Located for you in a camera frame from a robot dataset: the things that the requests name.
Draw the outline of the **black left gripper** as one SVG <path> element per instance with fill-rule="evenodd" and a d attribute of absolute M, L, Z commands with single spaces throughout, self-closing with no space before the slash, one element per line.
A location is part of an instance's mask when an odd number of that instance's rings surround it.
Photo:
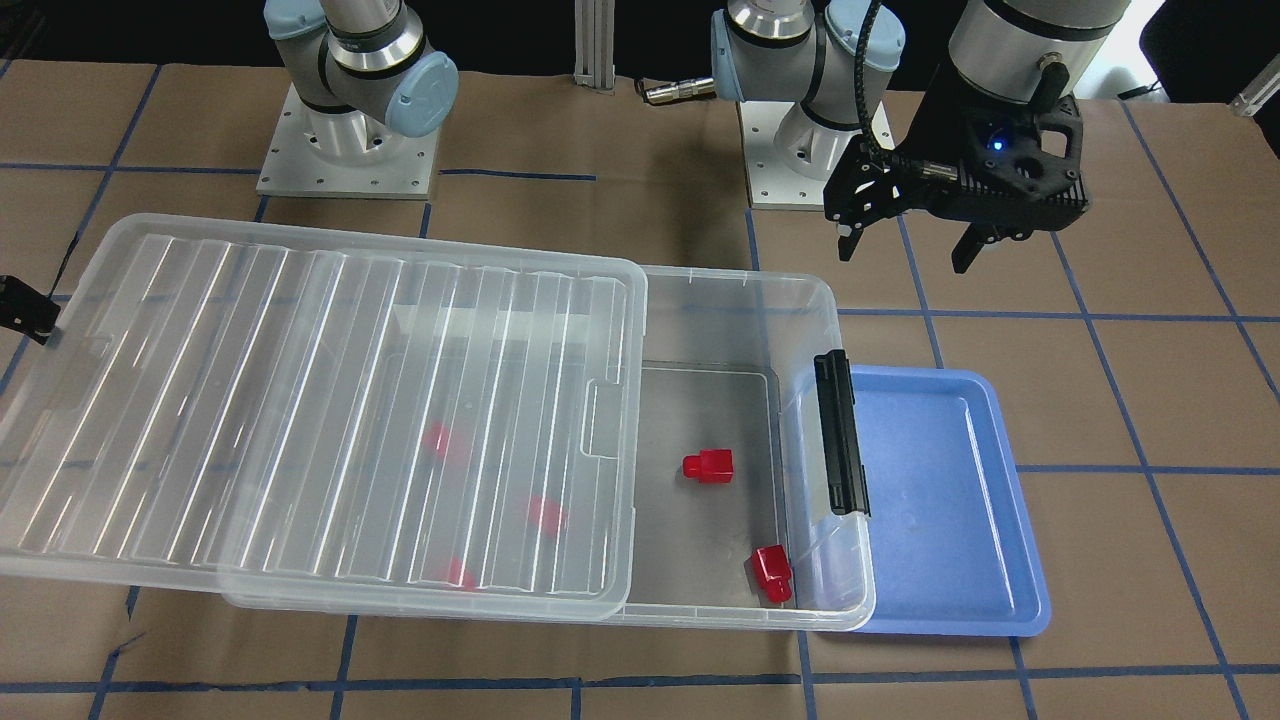
<path fill-rule="evenodd" d="M 1004 238 L 1004 228 L 1061 231 L 1087 213 L 1083 119 L 1066 91 L 1070 72 L 1057 60 L 1030 69 L 1030 101 L 1012 102 L 943 61 L 893 149 L 867 141 L 845 149 L 823 191 L 841 263 L 869 227 L 906 210 L 970 223 L 951 251 L 959 275 Z"/>

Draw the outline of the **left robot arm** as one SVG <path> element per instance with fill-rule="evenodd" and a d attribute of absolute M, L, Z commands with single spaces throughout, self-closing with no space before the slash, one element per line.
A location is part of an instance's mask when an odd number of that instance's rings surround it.
<path fill-rule="evenodd" d="M 879 1 L 728 1 L 710 19 L 716 95 L 796 102 L 849 132 L 823 188 L 847 261 L 864 232 L 906 211 L 963 222 L 956 273 L 980 251 L 1061 231 L 1091 208 L 1074 87 L 1125 1 L 969 1 L 908 132 L 870 136 L 873 106 L 899 68 L 902 23 Z"/>

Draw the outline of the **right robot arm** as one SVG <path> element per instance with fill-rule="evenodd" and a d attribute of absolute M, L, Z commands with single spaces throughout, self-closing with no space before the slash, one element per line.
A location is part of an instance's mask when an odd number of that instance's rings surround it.
<path fill-rule="evenodd" d="M 429 192 L 438 131 L 460 90 L 453 60 L 431 46 L 419 14 L 402 1 L 269 1 L 268 33 L 291 73 L 259 192 L 289 197 L 416 199 Z M 876 218 L 905 211 L 966 223 L 954 250 L 965 272 L 996 240 L 978 211 L 946 210 L 941 178 L 908 161 L 906 145 L 883 150 L 870 178 L 852 178 L 854 155 L 878 149 L 865 118 L 884 92 L 908 40 L 901 20 L 874 1 L 731 1 L 710 18 L 707 78 L 644 88 L 648 104 L 716 97 L 785 105 L 774 154 L 794 176 L 820 184 L 827 209 L 840 199 L 899 181 L 883 201 L 865 200 L 863 220 L 838 217 L 840 256 Z"/>

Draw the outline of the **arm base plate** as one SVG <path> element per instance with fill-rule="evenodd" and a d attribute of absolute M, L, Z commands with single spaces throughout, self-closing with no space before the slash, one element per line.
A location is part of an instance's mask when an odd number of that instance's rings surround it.
<path fill-rule="evenodd" d="M 819 126 L 796 102 L 748 101 L 737 110 L 751 208 L 823 211 L 826 183 L 861 131 Z"/>
<path fill-rule="evenodd" d="M 442 131 L 411 138 L 360 113 L 320 113 L 288 88 L 256 191 L 266 197 L 428 200 Z"/>

